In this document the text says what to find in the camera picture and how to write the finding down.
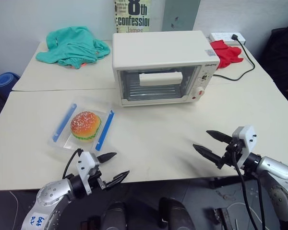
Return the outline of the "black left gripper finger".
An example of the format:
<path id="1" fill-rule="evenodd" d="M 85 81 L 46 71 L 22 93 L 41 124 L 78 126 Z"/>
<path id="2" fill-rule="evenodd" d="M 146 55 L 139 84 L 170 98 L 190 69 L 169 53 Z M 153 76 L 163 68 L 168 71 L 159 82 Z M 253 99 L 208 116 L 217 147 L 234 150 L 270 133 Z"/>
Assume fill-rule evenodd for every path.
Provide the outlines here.
<path id="1" fill-rule="evenodd" d="M 112 159 L 116 155 L 117 155 L 116 152 L 109 152 L 109 153 L 105 153 L 105 154 L 97 156 L 97 159 L 100 163 L 105 163 L 105 162 L 109 161 L 110 159 Z"/>
<path id="2" fill-rule="evenodd" d="M 126 177 L 127 175 L 130 173 L 130 171 L 125 171 L 125 172 L 122 172 L 118 175 L 116 175 L 112 181 L 106 183 L 106 190 L 110 190 L 112 189 L 113 187 L 119 185 Z"/>

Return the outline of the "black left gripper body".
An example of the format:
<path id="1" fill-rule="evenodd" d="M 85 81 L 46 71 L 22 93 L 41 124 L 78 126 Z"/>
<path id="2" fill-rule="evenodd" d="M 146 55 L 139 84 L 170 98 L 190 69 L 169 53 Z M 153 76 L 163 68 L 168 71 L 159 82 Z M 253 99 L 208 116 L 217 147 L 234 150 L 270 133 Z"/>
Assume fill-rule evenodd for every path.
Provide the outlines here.
<path id="1" fill-rule="evenodd" d="M 101 179 L 101 171 L 96 170 L 95 173 L 91 173 L 88 177 L 88 183 L 90 186 L 90 189 L 93 191 L 94 189 L 100 188 L 101 190 L 107 190 L 108 185 L 106 181 L 103 181 Z"/>

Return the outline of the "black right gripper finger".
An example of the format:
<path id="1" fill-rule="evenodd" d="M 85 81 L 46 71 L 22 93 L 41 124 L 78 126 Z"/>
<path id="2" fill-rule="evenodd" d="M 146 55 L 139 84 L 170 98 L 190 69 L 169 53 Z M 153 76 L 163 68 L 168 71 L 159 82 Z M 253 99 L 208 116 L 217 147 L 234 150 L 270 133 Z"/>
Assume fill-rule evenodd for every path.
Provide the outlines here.
<path id="1" fill-rule="evenodd" d="M 214 138 L 220 142 L 225 142 L 227 144 L 230 144 L 230 142 L 232 141 L 231 136 L 228 136 L 228 135 L 221 133 L 219 131 L 216 131 L 216 130 L 207 130 L 206 133 L 208 133 L 212 138 Z"/>
<path id="2" fill-rule="evenodd" d="M 204 158 L 208 159 L 209 161 L 213 162 L 218 168 L 220 168 L 221 157 L 214 154 L 210 149 L 207 149 L 204 146 L 193 144 L 194 149 L 202 155 Z"/>

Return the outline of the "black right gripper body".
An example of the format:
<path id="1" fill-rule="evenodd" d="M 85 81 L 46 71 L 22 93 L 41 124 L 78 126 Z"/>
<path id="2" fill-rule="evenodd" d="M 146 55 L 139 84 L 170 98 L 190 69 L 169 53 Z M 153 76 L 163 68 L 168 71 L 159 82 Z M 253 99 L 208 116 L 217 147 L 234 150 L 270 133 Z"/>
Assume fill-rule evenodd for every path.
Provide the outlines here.
<path id="1" fill-rule="evenodd" d="M 242 148 L 245 147 L 242 140 L 224 140 L 228 145 L 226 146 L 226 151 L 221 157 L 220 169 L 226 164 L 227 166 L 234 166 L 233 156 L 236 157 L 238 161 L 241 157 Z"/>

